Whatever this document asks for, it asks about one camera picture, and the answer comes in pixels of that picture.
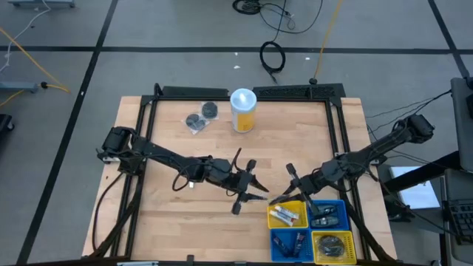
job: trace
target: desk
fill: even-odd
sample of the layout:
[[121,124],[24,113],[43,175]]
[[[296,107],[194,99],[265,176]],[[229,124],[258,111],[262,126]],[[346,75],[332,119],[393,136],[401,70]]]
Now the desk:
[[[358,98],[343,98],[342,103],[351,149],[355,151],[370,144],[361,101]],[[273,199],[288,187],[287,163],[293,163],[303,175],[333,156],[323,103],[258,102],[255,128],[246,134],[232,129],[229,102],[221,101],[218,105],[219,120],[211,121],[201,132],[192,135],[183,120],[200,109],[200,101],[158,101],[151,141],[185,156],[211,154],[229,160],[242,147],[237,163],[242,167],[251,158],[257,161],[253,172],[269,189],[270,193],[265,195],[268,199]],[[139,108],[140,97],[123,97],[115,126],[134,128]],[[145,118],[142,134],[146,132],[146,124]],[[338,127],[336,132],[338,146],[342,147]],[[105,165],[98,197],[118,175],[117,168],[117,163]],[[171,183],[175,174],[171,168],[148,162],[132,259],[182,261],[188,254],[193,254],[196,261],[270,262],[267,202],[244,203],[240,215],[234,216],[230,212],[234,198],[227,197],[221,188],[202,183],[173,192]],[[358,182],[358,189],[368,229],[386,252],[395,257],[379,184],[363,176]],[[123,178],[102,202],[97,243],[103,240],[116,222],[122,190]],[[249,191],[264,194],[253,188]],[[338,199],[338,192],[326,188],[314,199]],[[125,226],[119,255],[124,252],[124,236],[127,233],[128,226]],[[363,256],[356,228],[353,228],[353,233],[357,257],[361,259]],[[92,252],[91,235],[92,220],[84,244],[84,255]]]

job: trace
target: white battery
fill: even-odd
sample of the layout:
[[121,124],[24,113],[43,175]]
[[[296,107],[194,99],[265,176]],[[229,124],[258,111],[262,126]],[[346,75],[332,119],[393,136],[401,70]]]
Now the white battery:
[[249,89],[237,89],[230,96],[231,122],[236,132],[246,133],[253,129],[256,111],[256,95]]
[[292,211],[289,211],[288,209],[286,208],[283,208],[279,205],[276,205],[276,207],[274,207],[278,212],[286,215],[286,216],[289,216],[290,218],[293,218],[293,219],[298,219],[299,218],[299,214],[295,214],[294,212]]

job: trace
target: cable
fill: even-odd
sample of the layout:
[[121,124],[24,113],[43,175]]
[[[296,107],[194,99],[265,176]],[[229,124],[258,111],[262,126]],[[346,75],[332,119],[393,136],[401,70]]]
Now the cable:
[[[286,3],[287,3],[287,0],[284,0],[284,4],[282,5],[282,12],[283,13],[285,12]],[[274,39],[272,40],[272,42],[274,42],[278,38],[278,34],[281,31],[281,23],[282,23],[282,18],[283,17],[284,16],[281,16],[281,18],[279,19],[279,25],[278,25],[278,28],[277,28],[277,31],[276,31],[276,35],[274,36]]]
[[292,15],[288,12],[288,11],[285,11],[284,13],[279,13],[278,11],[272,9],[272,8],[269,8],[269,7],[266,7],[266,5],[272,5],[272,6],[275,6],[275,7],[278,7],[279,9],[282,10],[282,7],[280,7],[279,5],[277,4],[271,4],[271,3],[267,3],[267,4],[264,4],[262,6],[262,8],[265,8],[271,12],[274,12],[280,16],[283,16],[284,18],[287,19],[287,23],[286,23],[286,27],[289,29],[289,30],[294,30],[296,28],[296,22],[293,20],[293,17]]
[[[297,31],[297,32],[294,32],[294,31],[289,31],[289,30],[281,30],[279,29],[279,31],[281,33],[290,33],[290,34],[301,34],[301,33],[305,33],[307,32],[308,30],[310,30],[310,28],[312,28],[312,26],[316,23],[317,19],[319,18],[319,15],[320,15],[320,10],[322,9],[322,5],[324,3],[324,0],[321,0],[320,1],[320,5],[319,5],[319,10],[317,11],[317,14],[316,14],[316,17],[313,19],[312,23],[309,25],[309,27],[307,27],[305,30],[301,30],[301,31]],[[281,8],[279,5],[277,4],[271,4],[271,3],[267,3],[267,4],[263,4],[261,6],[261,9],[262,8],[265,8],[267,5],[271,5],[271,6],[275,6],[275,7],[278,7],[280,10],[283,10],[282,13],[285,13],[287,11],[284,11],[283,8]],[[262,20],[271,28],[277,30],[277,28],[275,28],[273,25],[269,24],[268,21],[266,21],[265,17],[263,16],[262,12],[259,13],[259,15],[261,16]],[[292,30],[288,25],[290,23],[290,21],[293,21],[293,19],[291,17],[289,17],[288,19],[290,19],[288,22],[287,22],[287,28]]]
[[101,206],[101,203],[102,203],[102,200],[103,198],[105,197],[105,194],[110,190],[110,188],[112,188],[112,186],[114,184],[116,184],[118,182],[118,180],[120,179],[120,177],[123,175],[123,173],[120,173],[116,178],[115,180],[113,180],[110,185],[108,187],[105,188],[105,190],[103,191],[101,197],[98,199],[98,202],[97,202],[97,207],[95,208],[95,214],[94,214],[94,223],[92,224],[92,249],[94,251],[97,250],[97,246],[95,245],[95,234],[96,234],[96,229],[97,229],[97,221],[98,221],[98,209],[99,207]]
[[393,109],[393,110],[390,110],[390,111],[381,112],[381,113],[376,114],[376,115],[366,116],[365,118],[374,118],[374,117],[378,117],[378,116],[381,116],[381,115],[387,115],[387,114],[389,114],[389,113],[391,113],[391,112],[398,111],[398,110],[402,110],[402,109],[411,107],[411,106],[413,106],[413,105],[415,105],[415,104],[423,103],[423,102],[428,101],[428,100],[431,100],[431,99],[433,99],[433,97],[432,97],[432,98],[428,98],[428,99],[424,99],[424,100],[420,100],[420,101],[415,102],[415,103],[411,103],[411,104],[408,105],[408,106],[402,106],[402,107],[399,107],[399,108],[396,108],[396,109]]
[[374,133],[374,132],[378,131],[380,128],[391,124],[392,122],[396,121],[398,118],[401,118],[401,117],[403,117],[404,115],[409,114],[410,112],[414,112],[414,115],[417,114],[420,110],[422,110],[422,108],[424,108],[425,106],[427,106],[429,103],[433,102],[434,100],[437,100],[438,98],[440,98],[440,97],[442,97],[442,96],[444,96],[444,95],[449,94],[450,92],[452,92],[452,91],[449,90],[449,91],[444,92],[444,93],[442,93],[442,94],[440,94],[440,95],[438,95],[438,96],[433,97],[433,99],[429,100],[428,102],[423,103],[423,104],[421,104],[420,106],[415,107],[414,109],[410,109],[410,110],[407,111],[407,112],[404,112],[403,114],[401,114],[401,115],[397,116],[396,118],[392,119],[390,122],[384,123],[384,124],[378,126],[375,130],[372,130],[371,132]]
[[2,27],[0,27],[0,33],[3,33],[5,36],[7,36],[7,38],[10,39],[10,41],[13,42],[46,76],[51,78],[54,82],[56,82],[60,86],[63,86],[61,82],[59,82],[56,78],[54,78],[54,76],[52,76],[48,71],[46,71],[38,62],[36,62],[36,60],[27,51],[25,51],[18,42],[16,42],[10,35],[8,35],[8,33],[5,32]]
[[[286,2],[287,0],[284,0],[284,5],[282,6],[282,13],[285,12],[285,8],[286,8]],[[274,36],[274,39],[272,41],[266,41],[260,48],[259,48],[259,60],[261,61],[261,65],[263,65],[263,68],[266,70],[266,72],[269,74],[269,76],[271,77],[271,79],[273,80],[274,83],[278,84],[278,81],[277,79],[273,76],[274,73],[279,73],[282,71],[282,69],[284,69],[284,66],[286,64],[286,54],[284,53],[284,50],[282,49],[281,46],[279,46],[279,44],[277,44],[276,42],[274,42],[277,38],[278,38],[278,34],[279,34],[279,30],[281,29],[281,23],[282,23],[282,18],[283,16],[281,16],[281,18],[279,19],[279,26],[278,26],[278,29],[277,29],[277,32],[276,32],[276,35]],[[266,64],[265,62],[265,59],[263,58],[263,52],[266,48],[266,46],[268,45],[273,45],[278,51],[279,53],[281,54],[281,57],[282,57],[282,62],[281,62],[281,65],[277,68],[273,68],[271,66],[268,66],[268,64]]]
[[330,20],[330,24],[328,25],[328,30],[325,33],[324,41],[322,42],[322,47],[320,49],[319,53],[319,60],[317,61],[317,67],[316,67],[316,73],[313,75],[314,78],[317,78],[317,74],[319,73],[321,64],[322,64],[322,54],[324,53],[325,49],[325,44],[327,43],[328,36],[330,35],[330,32],[332,31],[332,26],[335,24],[335,20],[337,19],[338,12],[340,11],[340,6],[343,0],[338,0],[337,7],[335,9],[335,12],[332,15],[332,19]]
[[438,98],[440,98],[440,97],[442,97],[442,96],[444,96],[444,95],[447,95],[447,94],[449,94],[449,93],[452,93],[452,90],[451,90],[451,89],[450,89],[449,91],[447,91],[447,92],[444,92],[444,93],[438,95],[438,96],[435,96],[433,99],[431,99],[431,100],[429,100],[428,102],[422,104],[422,107],[419,108],[417,111],[415,111],[414,114],[416,115],[420,110],[422,110],[422,108],[424,108],[425,106],[427,106],[429,103],[431,103],[431,102],[433,102],[434,100],[437,100]]
[[[240,2],[243,2],[243,5],[241,8],[238,8]],[[259,0],[235,0],[231,6],[238,13],[245,15],[256,15],[261,10]]]
[[[47,10],[45,10],[45,11],[39,13],[38,15],[36,15],[36,16],[30,21],[30,23],[28,23],[28,25],[27,25],[17,36],[15,36],[15,38],[14,38],[13,40],[16,40],[16,39],[19,38],[25,31],[27,31],[27,30],[30,28],[31,24],[32,24],[37,18],[39,18],[39,17],[42,16],[43,14],[48,13],[49,11],[51,11],[51,8],[46,4],[46,2],[45,2],[44,0],[42,0],[42,1],[43,1],[44,6],[47,8]],[[0,69],[0,73],[10,65],[10,56],[11,56],[10,48],[11,48],[11,46],[12,46],[12,43],[13,43],[13,41],[10,41],[10,43],[8,44],[7,54],[5,55],[5,57],[7,58],[7,61],[5,62],[5,64],[3,65],[3,67]]]
[[14,97],[20,95],[21,93],[23,93],[24,90],[22,89],[21,91],[18,91],[14,94],[12,94],[8,99],[6,99],[3,103],[0,103],[0,107],[4,106],[5,104],[7,104],[9,101],[11,101]]

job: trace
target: cylindrical container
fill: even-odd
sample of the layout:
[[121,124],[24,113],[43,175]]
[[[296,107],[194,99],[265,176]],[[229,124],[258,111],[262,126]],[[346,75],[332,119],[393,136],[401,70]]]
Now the cylindrical container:
[[231,121],[236,132],[245,133],[254,127],[256,95],[249,89],[237,89],[230,96]]

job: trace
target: yellow container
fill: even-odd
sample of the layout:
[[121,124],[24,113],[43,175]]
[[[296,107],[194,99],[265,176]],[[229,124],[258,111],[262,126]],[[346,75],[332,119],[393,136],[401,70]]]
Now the yellow container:
[[[344,244],[344,253],[340,257],[325,256],[319,250],[319,240],[323,236],[336,236]],[[351,231],[312,231],[312,249],[314,262],[318,265],[356,265],[355,245]]]
[[[286,225],[281,220],[277,219],[274,216],[269,214],[270,211],[275,211],[275,207],[279,205],[283,208],[288,209],[296,214],[299,214],[299,218],[293,222],[293,226]],[[268,206],[268,227],[273,228],[307,228],[309,223],[307,222],[307,208],[305,207],[305,202],[300,202],[298,200],[291,202],[279,203],[276,205]]]

